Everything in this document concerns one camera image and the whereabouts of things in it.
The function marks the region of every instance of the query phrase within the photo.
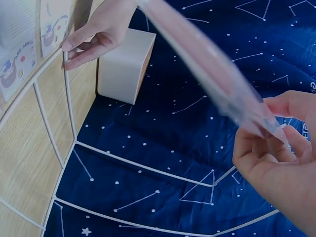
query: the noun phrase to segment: white wire frame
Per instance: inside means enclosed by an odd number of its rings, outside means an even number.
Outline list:
[[[181,176],[173,175],[173,174],[161,171],[161,170],[157,170],[157,169],[154,169],[154,168],[151,168],[151,167],[148,167],[148,166],[145,166],[145,165],[142,165],[142,164],[130,161],[128,159],[115,156],[113,154],[107,153],[105,151],[102,151],[100,149],[97,149],[95,147],[92,147],[90,145],[87,145],[85,143],[82,143],[82,142],[78,141],[77,140],[76,127],[75,127],[73,107],[72,107],[72,100],[71,100],[69,74],[68,74],[68,71],[66,71],[65,69],[64,69],[64,76],[65,76],[65,85],[66,85],[66,95],[67,95],[67,103],[68,103],[68,109],[69,109],[69,114],[70,114],[70,122],[71,122],[71,127],[72,127],[74,141],[73,141],[73,143],[72,143],[72,145],[70,147],[70,150],[69,150],[69,152],[67,154],[66,161],[63,162],[62,158],[60,156],[60,153],[58,151],[58,147],[56,145],[56,142],[55,142],[52,130],[50,128],[49,121],[47,119],[47,114],[46,114],[46,111],[45,111],[45,108],[44,108],[44,104],[43,104],[42,99],[41,99],[40,89],[39,89],[39,86],[38,86],[38,77],[55,60],[55,58],[58,55],[60,55],[61,53],[62,53],[62,49],[57,50],[46,61],[46,63],[34,74],[34,76],[31,78],[31,80],[25,85],[25,87],[21,90],[21,92],[15,98],[15,100],[13,101],[13,103],[11,104],[11,106],[9,107],[7,112],[4,114],[2,120],[0,121],[0,131],[1,131],[2,128],[4,127],[4,125],[6,124],[6,122],[8,121],[9,117],[12,115],[14,109],[17,107],[19,102],[23,99],[23,97],[26,94],[26,92],[29,90],[29,88],[31,86],[33,86],[34,90],[35,90],[35,93],[36,93],[36,97],[37,97],[38,103],[39,103],[39,108],[40,108],[41,115],[42,115],[43,120],[44,120],[44,124],[45,124],[46,130],[47,130],[47,133],[49,135],[49,138],[50,138],[51,143],[53,145],[54,151],[56,153],[56,157],[57,157],[62,169],[61,169],[61,172],[60,172],[57,184],[55,186],[55,189],[53,191],[53,195],[52,195],[49,207],[48,207],[48,212],[46,214],[46,217],[45,217],[45,220],[44,220],[44,224],[36,223],[35,221],[30,219],[29,217],[25,216],[23,213],[19,212],[16,208],[11,206],[8,202],[3,200],[2,198],[0,198],[0,203],[2,203],[4,206],[6,206],[7,208],[9,208],[13,212],[15,212],[21,218],[25,219],[26,221],[28,221],[28,222],[32,223],[33,225],[37,226],[38,228],[40,228],[41,229],[41,237],[44,236],[44,233],[45,233],[45,230],[46,230],[46,225],[47,225],[47,222],[48,222],[48,218],[49,218],[52,206],[53,206],[55,201],[63,203],[64,205],[67,205],[69,207],[75,208],[77,210],[81,210],[81,211],[84,211],[86,213],[89,213],[89,214],[92,214],[92,215],[95,215],[95,216],[99,216],[99,217],[102,217],[102,218],[105,218],[105,219],[108,219],[108,220],[116,221],[116,222],[119,222],[119,223],[122,223],[122,224],[130,225],[130,226],[134,226],[134,227],[139,227],[139,228],[143,228],[143,229],[147,229],[147,230],[152,230],[152,231],[158,231],[158,232],[170,233],[170,234],[176,234],[176,235],[183,235],[183,236],[193,236],[193,237],[216,237],[216,236],[220,236],[220,235],[223,235],[223,234],[226,234],[226,233],[229,233],[229,232],[241,229],[243,227],[252,225],[254,223],[257,223],[257,222],[259,222],[261,220],[264,220],[264,219],[266,219],[266,218],[268,218],[270,216],[273,216],[273,215],[279,213],[279,210],[274,210],[274,211],[271,211],[271,212],[269,212],[269,213],[267,213],[265,215],[262,215],[262,216],[260,216],[260,217],[258,217],[256,219],[248,221],[248,222],[246,222],[244,224],[241,224],[239,226],[227,229],[225,231],[221,231],[221,232],[215,233],[213,235],[202,235],[202,234],[195,234],[195,233],[186,233],[186,232],[180,232],[180,231],[166,230],[166,229],[161,229],[161,228],[157,228],[157,227],[151,227],[151,226],[146,226],[146,225],[141,225],[141,224],[137,224],[137,223],[128,222],[128,221],[125,221],[125,220],[117,219],[117,218],[114,218],[114,217],[111,217],[111,216],[106,216],[106,215],[103,215],[101,213],[97,213],[97,212],[85,209],[83,207],[77,206],[77,205],[75,205],[73,203],[70,203],[70,202],[67,202],[65,200],[62,200],[62,199],[58,198],[56,196],[57,189],[59,187],[61,178],[62,178],[62,176],[64,174],[65,168],[67,166],[69,158],[70,158],[70,156],[71,156],[76,144],[80,145],[82,147],[85,147],[85,148],[87,148],[87,149],[89,149],[91,151],[94,151],[94,152],[100,153],[102,155],[105,155],[105,156],[108,156],[108,157],[120,160],[122,162],[125,162],[125,163],[128,163],[128,164],[131,164],[131,165],[134,165],[134,166],[137,166],[137,167],[140,167],[140,168],[152,171],[154,173],[158,173],[158,174],[165,175],[165,176],[168,176],[168,177],[171,177],[171,178],[175,178],[175,179],[178,179],[178,180],[182,180],[182,181],[185,181],[185,182],[189,182],[189,183],[193,183],[193,184],[201,185],[201,186],[205,186],[205,187],[210,187],[210,188],[211,187],[215,187],[220,181],[222,181],[226,176],[228,176],[231,172],[233,172],[235,170],[235,167],[233,166],[224,175],[222,175],[219,179],[217,179],[214,182],[214,184],[207,184],[207,183],[203,183],[203,182],[198,182],[196,180],[184,178],[184,177],[181,177]],[[67,52],[63,52],[63,57],[64,57],[64,62],[67,62],[68,61],[68,53]]]

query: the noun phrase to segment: white star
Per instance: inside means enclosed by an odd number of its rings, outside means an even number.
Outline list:
[[[89,228],[87,227],[87,228],[85,228],[85,229],[82,229],[82,233],[81,234],[83,234],[83,235],[85,235],[85,236],[88,236],[90,233],[92,233],[90,230],[89,230]]]

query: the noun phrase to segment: finger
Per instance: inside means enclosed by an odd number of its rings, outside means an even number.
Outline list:
[[[282,117],[294,117],[305,121],[311,137],[313,156],[316,158],[316,95],[299,91],[287,91],[277,97],[266,98],[273,114]]]
[[[284,133],[297,157],[301,157],[305,151],[311,150],[311,143],[305,137],[303,137],[294,127],[286,126],[284,128]]]
[[[262,189],[262,177],[277,164],[270,154],[264,156],[262,161],[252,152],[254,135],[239,128],[234,145],[233,162],[241,175],[258,190]]]
[[[252,143],[252,151],[257,155],[258,158],[262,158],[265,155],[269,154],[269,147],[267,141],[262,138],[255,138]]]
[[[83,27],[73,32],[63,43],[63,51],[70,51],[78,45],[85,42],[88,38],[100,32],[99,24],[95,24],[93,21],[88,21]]]
[[[82,64],[85,64],[87,62],[93,61],[102,55],[106,54],[110,50],[112,50],[114,47],[105,47],[103,45],[95,45],[88,51],[83,51],[77,53],[78,56],[73,58],[70,62],[68,62],[65,66],[66,70],[71,70],[74,68],[77,68],[81,66]]]
[[[286,144],[267,131],[266,140],[270,154],[274,156],[279,162],[293,162],[297,159]]]

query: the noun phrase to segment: clear plastic packaging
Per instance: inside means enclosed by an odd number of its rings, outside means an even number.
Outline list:
[[[182,57],[219,112],[246,131],[264,137],[268,131],[288,144],[260,95],[235,64],[194,24],[164,0],[137,0],[139,7]]]

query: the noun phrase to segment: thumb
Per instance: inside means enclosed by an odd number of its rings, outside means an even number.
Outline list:
[[[65,52],[69,52],[73,48],[85,42],[88,38],[92,37],[96,33],[102,31],[99,27],[100,24],[93,21],[88,21],[87,24],[73,32],[63,43],[62,49]]]

